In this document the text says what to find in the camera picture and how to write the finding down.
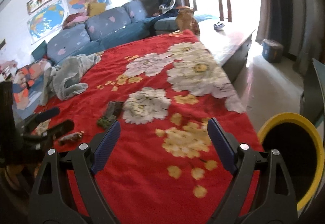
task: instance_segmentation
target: yellow ring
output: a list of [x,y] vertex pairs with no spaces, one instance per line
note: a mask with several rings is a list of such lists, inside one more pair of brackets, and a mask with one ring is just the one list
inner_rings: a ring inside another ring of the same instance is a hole
[[324,149],[323,144],[321,142],[321,137],[316,130],[315,126],[305,117],[297,114],[297,113],[281,113],[278,115],[273,116],[270,118],[260,129],[257,136],[262,144],[266,135],[269,131],[274,128],[275,126],[282,124],[282,123],[294,123],[302,127],[312,138],[315,149],[316,149],[316,156],[317,156],[317,166],[316,166],[316,173],[314,176],[314,180],[310,185],[307,193],[303,196],[303,198],[297,203],[298,210],[301,210],[308,201],[312,198],[315,194],[316,189],[321,181],[324,169]]

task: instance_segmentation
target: patterned blanket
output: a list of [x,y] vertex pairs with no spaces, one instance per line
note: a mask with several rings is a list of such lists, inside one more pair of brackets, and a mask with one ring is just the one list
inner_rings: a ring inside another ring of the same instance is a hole
[[[89,87],[46,108],[61,114],[49,127],[72,119],[84,142],[103,132],[96,121],[109,101],[124,101],[121,137],[96,180],[123,224],[206,223],[231,175],[221,165],[207,134],[216,117],[225,131],[261,150],[233,86],[190,32],[160,35],[109,49],[81,79]],[[77,144],[59,146],[59,151]],[[73,173],[78,210],[87,214]],[[247,212],[257,184],[253,178]]]

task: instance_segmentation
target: silver bolt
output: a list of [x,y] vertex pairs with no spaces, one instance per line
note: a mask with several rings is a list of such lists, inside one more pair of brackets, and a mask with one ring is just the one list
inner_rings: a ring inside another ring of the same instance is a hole
[[82,144],[79,145],[80,150],[85,150],[87,148],[88,148],[88,144],[86,144],[86,143],[82,143]]
[[49,149],[49,150],[48,150],[48,155],[52,155],[52,154],[54,154],[54,153],[55,153],[55,149],[52,148],[52,149]]
[[273,153],[274,155],[280,155],[280,152],[279,152],[277,149],[273,149],[273,150],[272,150],[272,153]]
[[245,143],[242,143],[242,144],[240,145],[240,147],[241,147],[241,149],[243,149],[243,150],[248,150],[248,149],[249,149],[249,146],[248,146],[247,144],[245,144]]

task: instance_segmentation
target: table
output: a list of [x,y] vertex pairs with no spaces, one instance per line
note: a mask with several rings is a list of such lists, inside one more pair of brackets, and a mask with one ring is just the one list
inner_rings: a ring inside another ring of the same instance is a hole
[[197,37],[234,82],[246,62],[255,29],[241,23],[223,22],[225,27],[217,32],[213,28],[217,22],[212,19],[199,22],[200,35]]

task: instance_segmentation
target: floor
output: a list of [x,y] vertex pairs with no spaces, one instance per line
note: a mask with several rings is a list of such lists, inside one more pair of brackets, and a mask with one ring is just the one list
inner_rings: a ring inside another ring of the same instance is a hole
[[262,46],[253,42],[234,87],[256,132],[275,114],[299,113],[303,79],[293,71],[293,63],[285,57],[279,64],[267,62]]

